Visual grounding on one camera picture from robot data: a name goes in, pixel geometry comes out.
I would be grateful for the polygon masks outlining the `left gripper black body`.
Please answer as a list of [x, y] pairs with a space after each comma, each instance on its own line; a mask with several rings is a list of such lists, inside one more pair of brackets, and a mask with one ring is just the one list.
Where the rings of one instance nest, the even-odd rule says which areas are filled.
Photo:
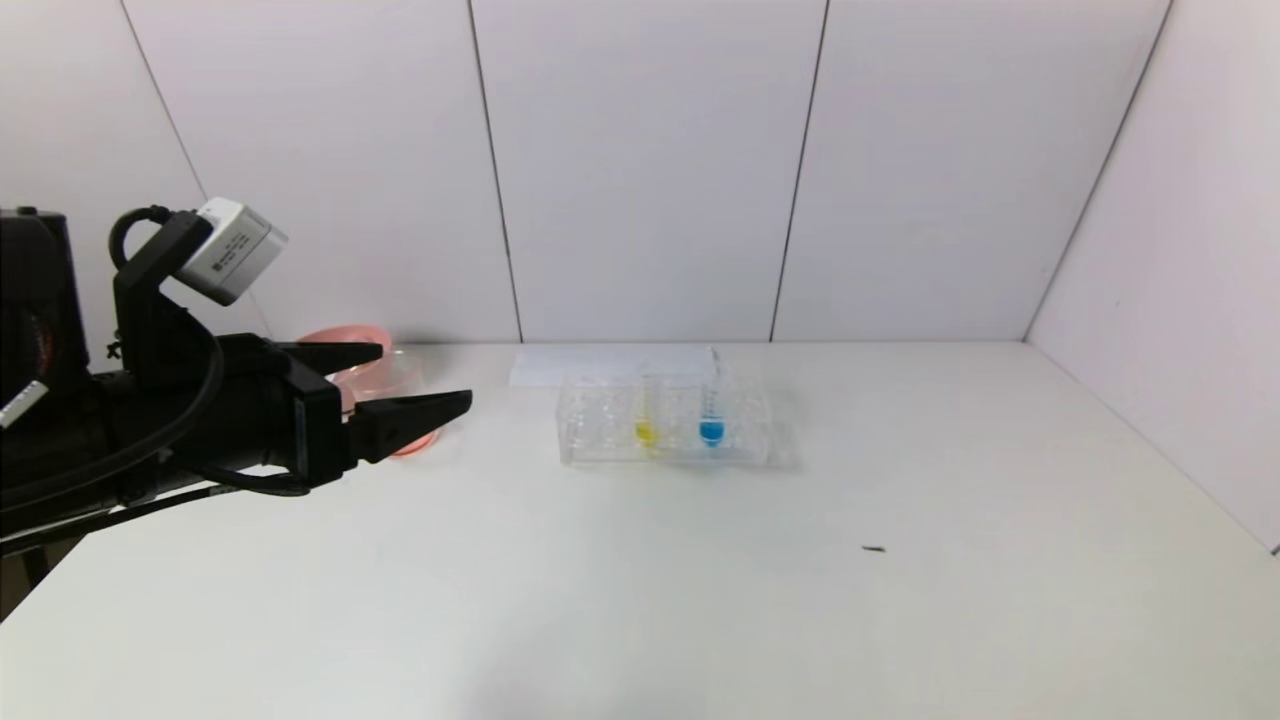
[[246, 468], [284, 468], [274, 487], [316, 488], [353, 466], [342, 392], [302, 366], [280, 343], [256, 334], [219, 337], [225, 374], [212, 404], [169, 452], [182, 479], [229, 479], [246, 488]]

